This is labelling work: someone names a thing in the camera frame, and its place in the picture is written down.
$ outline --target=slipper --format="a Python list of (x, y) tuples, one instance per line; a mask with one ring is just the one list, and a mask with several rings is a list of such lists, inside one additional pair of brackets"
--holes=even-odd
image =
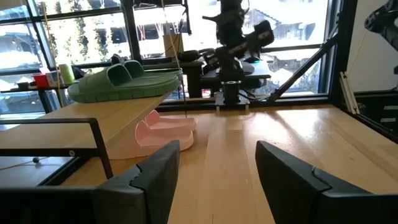
[(145, 117), (145, 122), (151, 130), (186, 127), (194, 131), (197, 128), (195, 118), (162, 118), (156, 110)]
[(178, 76), (178, 79), (182, 80), (183, 73), (181, 68), (165, 68), (145, 71), (142, 65), (135, 60), (126, 61), (123, 63), (123, 66), (125, 66), (125, 68), (129, 71), (131, 78), (176, 75)]
[(127, 69), (117, 64), (82, 78), (68, 88), (68, 94), (79, 103), (97, 103), (162, 96), (179, 85), (176, 75), (131, 78)]
[(136, 141), (140, 146), (137, 157), (149, 156), (173, 140), (180, 142), (180, 150), (186, 150), (193, 144), (193, 133), (189, 128), (172, 128), (151, 130), (149, 126), (140, 121), (136, 126)]

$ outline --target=white wall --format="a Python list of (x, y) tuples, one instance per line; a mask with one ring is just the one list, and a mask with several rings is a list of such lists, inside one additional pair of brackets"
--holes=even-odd
[(398, 65), (398, 52), (379, 34), (364, 28), (365, 19), (370, 13), (386, 2), (387, 0), (358, 0), (348, 69), (353, 64), (364, 32), (367, 34), (349, 73), (353, 91), (388, 90), (397, 85), (398, 75), (394, 74), (394, 67)]

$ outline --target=cable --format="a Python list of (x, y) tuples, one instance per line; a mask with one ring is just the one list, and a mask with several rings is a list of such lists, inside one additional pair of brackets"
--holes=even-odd
[[(374, 4), (375, 4), (375, 3), (376, 3), (376, 0), (373, 0), (373, 3), (372, 3), (372, 10), (373, 10), (373, 7), (374, 7)], [(365, 32), (364, 32), (364, 34), (363, 34), (363, 36), (362, 36), (361, 43), (359, 44), (359, 47), (358, 47), (358, 51), (355, 53), (353, 63), (351, 64), (351, 66), (349, 67), (349, 69), (347, 69), (347, 72), (346, 72), (347, 74), (350, 74), (351, 69), (354, 67), (356, 58), (358, 57), (358, 55), (359, 55), (359, 53), (360, 53), (360, 51), (361, 51), (361, 49), (362, 49), (362, 45), (363, 45), (363, 42), (365, 41), (365, 38), (366, 38), (366, 35), (367, 35), (367, 34), (368, 34), (368, 31), (365, 29)]]
[[(51, 33), (50, 33), (50, 27), (49, 27), (49, 21), (47, 19), (47, 10), (45, 9), (45, 2), (42, 2), (43, 6), (43, 13), (44, 13), (44, 24), (45, 24), (45, 29), (47, 30), (47, 35), (50, 41), (50, 49), (51, 49), (51, 54), (54, 58), (54, 64), (55, 64), (55, 71), (57, 72), (57, 91), (59, 92), (61, 90), (61, 83), (60, 83), (60, 70), (57, 66), (57, 61), (55, 60), (55, 51), (54, 51), (54, 46), (52, 44), (52, 38), (51, 38)], [(63, 98), (60, 97), (60, 104), (61, 108), (63, 108)]]
[(22, 165), (25, 165), (25, 164), (29, 164), (31, 162), (36, 164), (36, 163), (39, 163), (41, 160), (47, 159), (47, 158), (49, 158), (49, 157), (43, 157), (43, 158), (34, 157), (31, 161), (27, 161), (27, 162), (23, 162), (23, 163), (20, 163), (20, 164), (16, 164), (16, 165), (0, 168), (0, 171), (6, 170), (6, 169), (10, 169), (10, 168), (14, 168), (14, 167), (17, 167), (17, 166), (22, 166)]
[[(167, 22), (166, 8), (164, 6), (164, 0), (162, 0), (162, 8), (163, 8), (164, 17), (165, 17), (165, 20), (166, 20), (166, 25), (167, 25), (167, 27), (169, 27), (169, 22)], [(178, 54), (177, 54), (177, 51), (176, 51), (174, 43), (173, 43), (173, 38), (172, 38), (172, 36), (170, 34), (170, 29), (167, 29), (166, 34), (169, 36), (170, 43), (172, 44), (174, 55), (175, 55), (175, 60), (177, 62), (177, 67), (179, 69), (181, 69), (180, 61), (178, 59)], [(184, 85), (184, 78), (183, 77), (182, 77), (182, 93), (183, 93), (183, 96), (184, 96), (184, 105), (185, 105), (185, 107), (187, 107), (187, 99), (185, 97), (185, 85)]]

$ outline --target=glass pane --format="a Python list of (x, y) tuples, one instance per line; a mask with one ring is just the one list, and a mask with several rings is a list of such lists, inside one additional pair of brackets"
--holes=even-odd
[[(271, 62), (268, 64), (271, 79), (263, 83), (261, 88), (251, 90), (257, 95), (271, 94), (276, 88), (283, 85), (318, 49), (287, 50), (262, 54), (262, 59)], [(311, 95), (318, 93), (321, 60), (315, 63), (308, 71), (288, 89), (285, 95)]]
[(25, 1), (2, 0), (0, 3), (0, 21), (29, 17)]
[(34, 2), (40, 15), (44, 14), (43, 2), (48, 15), (120, 6), (120, 0), (34, 0)]
[(32, 24), (0, 27), (0, 71), (46, 67)]
[[(202, 16), (218, 15), (220, 2), (190, 0), (189, 6), (192, 36), (184, 37), (184, 50), (217, 47), (216, 24)], [(249, 11), (242, 30), (249, 34), (254, 25), (268, 20), (275, 35), (270, 47), (320, 44), (325, 35), (327, 6), (328, 0), (250, 0), (249, 7), (248, 0), (243, 0), (242, 7)]]
[[(17, 88), (19, 82), (32, 82), (33, 74), (0, 77), (0, 91)], [(0, 93), (0, 114), (44, 112), (37, 91)]]
[[(183, 6), (167, 7), (167, 22), (171, 34), (183, 34), (183, 46), (188, 42), (188, 29), (186, 16), (182, 15), (185, 8)], [(161, 8), (139, 9), (134, 12), (134, 19), (137, 24), (137, 34), (139, 47), (142, 58), (164, 57), (165, 49), (163, 36), (167, 33), (167, 23), (164, 11)], [(177, 36), (174, 37), (173, 43), (178, 48)]]
[[(271, 23), (275, 41), (270, 47), (320, 44), (325, 36), (328, 0), (250, 0), (243, 33), (263, 20)], [(243, 1), (248, 8), (248, 0)]]
[(106, 62), (113, 54), (131, 57), (121, 13), (50, 21), (49, 29), (57, 64)]
[(189, 98), (187, 75), (183, 75), (183, 82), (184, 82), (184, 86), (181, 83), (180, 87), (178, 89), (174, 90), (166, 98), (166, 100), (179, 100), (179, 99), (182, 100), (182, 99), (184, 99), (184, 93), (185, 93), (185, 98)]

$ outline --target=window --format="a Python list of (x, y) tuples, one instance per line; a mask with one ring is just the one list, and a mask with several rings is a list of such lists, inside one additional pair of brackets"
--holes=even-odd
[(171, 34), (188, 32), (186, 16), (183, 16), (184, 10), (183, 6), (165, 9), (169, 28), (165, 13), (161, 8), (137, 9), (134, 12), (142, 58), (164, 56), (166, 49), (163, 36), (167, 33), (167, 29), (170, 29)]
[(120, 7), (118, 0), (34, 0), (40, 15), (44, 14), (43, 2), (46, 4), (47, 14), (62, 14), (68, 12), (89, 11), (92, 9), (104, 9)]
[(0, 71), (46, 67), (32, 24), (0, 26)]
[(113, 54), (131, 55), (121, 13), (49, 21), (49, 29), (57, 63), (98, 63)]
[(268, 20), (275, 35), (269, 47), (320, 44), (325, 36), (327, 7), (327, 0), (250, 0), (243, 31), (248, 34), (256, 24)]
[[(263, 83), (261, 88), (252, 90), (252, 92), (257, 95), (271, 94), (284, 84), (317, 51), (318, 49), (286, 50), (262, 54), (261, 58), (269, 62), (268, 66), (272, 78), (268, 79), (267, 83)], [(320, 61), (315, 63), (286, 93), (300, 93), (301, 95), (318, 93), (320, 64)]]
[(24, 1), (3, 0), (0, 3), (0, 21), (29, 17), (27, 7), (21, 5)]
[[(17, 88), (19, 82), (32, 82), (33, 74), (0, 77), (0, 91)], [(0, 114), (44, 112), (37, 91), (0, 93)]]

